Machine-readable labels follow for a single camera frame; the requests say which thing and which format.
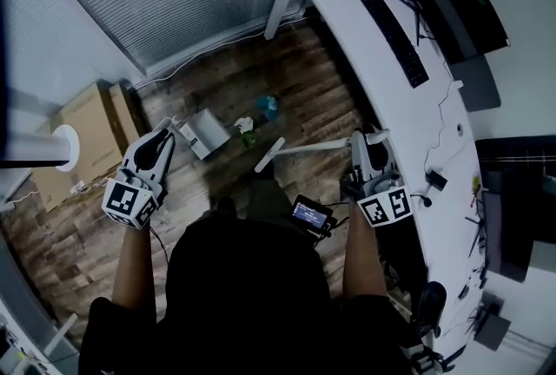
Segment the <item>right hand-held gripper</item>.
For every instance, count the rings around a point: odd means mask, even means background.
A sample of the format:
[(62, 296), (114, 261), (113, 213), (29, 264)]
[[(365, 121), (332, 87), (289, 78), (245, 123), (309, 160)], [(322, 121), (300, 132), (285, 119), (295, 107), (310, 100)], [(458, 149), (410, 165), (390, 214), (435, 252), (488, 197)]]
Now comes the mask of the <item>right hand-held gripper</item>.
[(354, 171), (342, 179), (342, 199), (354, 201), (371, 227), (381, 227), (412, 215), (409, 192), (402, 176), (392, 170), (392, 153), (384, 141), (368, 146), (366, 136), (355, 130), (351, 135)]

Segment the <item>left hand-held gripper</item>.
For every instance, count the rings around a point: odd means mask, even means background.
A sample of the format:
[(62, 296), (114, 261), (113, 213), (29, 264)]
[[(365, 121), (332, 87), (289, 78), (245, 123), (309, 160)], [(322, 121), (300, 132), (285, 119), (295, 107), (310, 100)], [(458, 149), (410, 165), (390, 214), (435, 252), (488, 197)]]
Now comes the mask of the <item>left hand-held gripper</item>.
[[(163, 181), (175, 149), (175, 137), (166, 128), (153, 130), (134, 141), (116, 176), (109, 178), (102, 210), (110, 219), (143, 230), (162, 205)], [(144, 179), (137, 175), (143, 172)]]

